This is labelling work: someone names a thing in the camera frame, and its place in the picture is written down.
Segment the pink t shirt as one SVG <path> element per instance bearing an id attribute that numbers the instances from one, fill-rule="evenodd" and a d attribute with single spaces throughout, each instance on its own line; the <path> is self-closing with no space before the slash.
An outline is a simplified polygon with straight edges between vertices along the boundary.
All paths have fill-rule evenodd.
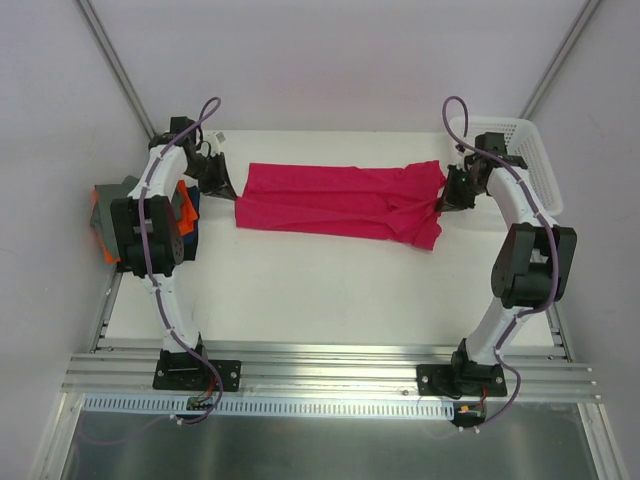
<path id="1" fill-rule="evenodd" d="M 436 161 L 360 168 L 252 163 L 239 228 L 394 241 L 431 251 L 445 177 Z"/>

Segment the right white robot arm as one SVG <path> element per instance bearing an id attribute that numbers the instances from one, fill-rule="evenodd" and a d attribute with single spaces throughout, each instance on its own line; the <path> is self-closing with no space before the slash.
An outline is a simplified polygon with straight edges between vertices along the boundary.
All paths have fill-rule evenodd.
<path id="1" fill-rule="evenodd" d="M 491 270 L 493 300 L 447 371 L 449 386 L 462 395 L 496 379 L 502 348 L 528 317 L 562 297 L 577 244 L 575 230 L 559 226 L 542 207 L 525 160 L 507 152 L 502 133 L 477 136 L 463 163 L 448 167 L 437 210 L 472 209 L 479 195 L 496 202 L 508 231 Z"/>

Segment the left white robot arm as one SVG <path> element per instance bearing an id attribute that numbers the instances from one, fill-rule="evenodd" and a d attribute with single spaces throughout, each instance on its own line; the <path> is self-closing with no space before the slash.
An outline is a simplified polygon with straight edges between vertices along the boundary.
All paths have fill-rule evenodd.
<path id="1" fill-rule="evenodd" d="M 196 243 L 186 246 L 184 238 L 199 220 L 184 179 L 196 182 L 199 195 L 237 199 L 225 155 L 213 147 L 202 154 L 204 143 L 199 121 L 173 117 L 169 130 L 150 141 L 141 179 L 110 204 L 119 264 L 141 280 L 163 328 L 157 376 L 176 376 L 188 388 L 208 381 L 210 365 L 201 334 L 178 294 L 176 269 L 197 249 Z"/>

